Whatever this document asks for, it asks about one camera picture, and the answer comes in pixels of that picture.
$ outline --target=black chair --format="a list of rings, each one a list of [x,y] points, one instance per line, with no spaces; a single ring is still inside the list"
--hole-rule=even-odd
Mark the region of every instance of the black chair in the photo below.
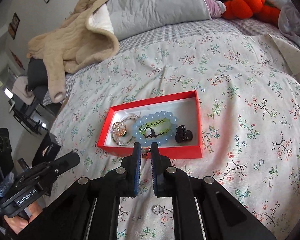
[[[41,116],[40,112],[36,107],[40,104],[40,100],[34,98],[31,105],[25,104],[18,96],[13,95],[12,99],[9,100],[9,104],[12,106],[12,100],[14,100],[15,105],[12,108],[14,112],[13,117],[22,125],[23,128],[29,133],[40,134],[40,129],[48,131],[45,127],[42,126],[43,122],[36,122],[31,118],[33,112],[36,112]]]

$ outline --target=gray pillow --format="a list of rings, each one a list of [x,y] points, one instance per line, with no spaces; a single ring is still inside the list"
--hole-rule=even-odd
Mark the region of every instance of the gray pillow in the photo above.
[[[119,41],[164,25],[211,19],[204,0],[109,0]]]

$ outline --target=pink pillowcase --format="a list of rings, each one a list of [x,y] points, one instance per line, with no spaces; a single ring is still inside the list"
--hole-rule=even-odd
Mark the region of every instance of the pink pillowcase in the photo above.
[[[220,18],[221,14],[226,11],[226,6],[220,2],[215,0],[204,0],[208,6],[211,18]]]

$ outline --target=pumpkin plush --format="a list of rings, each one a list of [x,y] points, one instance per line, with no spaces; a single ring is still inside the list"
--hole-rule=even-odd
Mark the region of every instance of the pumpkin plush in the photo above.
[[[227,20],[248,19],[253,15],[260,21],[278,26],[280,10],[266,5],[266,0],[227,0],[222,17]]]

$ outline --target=metal screw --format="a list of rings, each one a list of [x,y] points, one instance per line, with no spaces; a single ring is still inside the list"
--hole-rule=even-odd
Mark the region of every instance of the metal screw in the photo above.
[[[126,172],[126,169],[124,167],[119,167],[115,170],[115,172],[118,174],[123,174]]]
[[[25,176],[22,176],[19,181],[16,183],[15,187],[18,187],[22,182],[24,182]]]
[[[80,179],[78,179],[78,183],[80,185],[87,184],[87,182],[88,182],[88,179],[86,177],[81,177]]]
[[[212,184],[214,182],[213,177],[207,176],[204,178],[204,182],[208,184]]]
[[[170,166],[167,168],[167,172],[169,172],[169,173],[175,173],[176,171],[177,171],[177,169],[175,167]]]

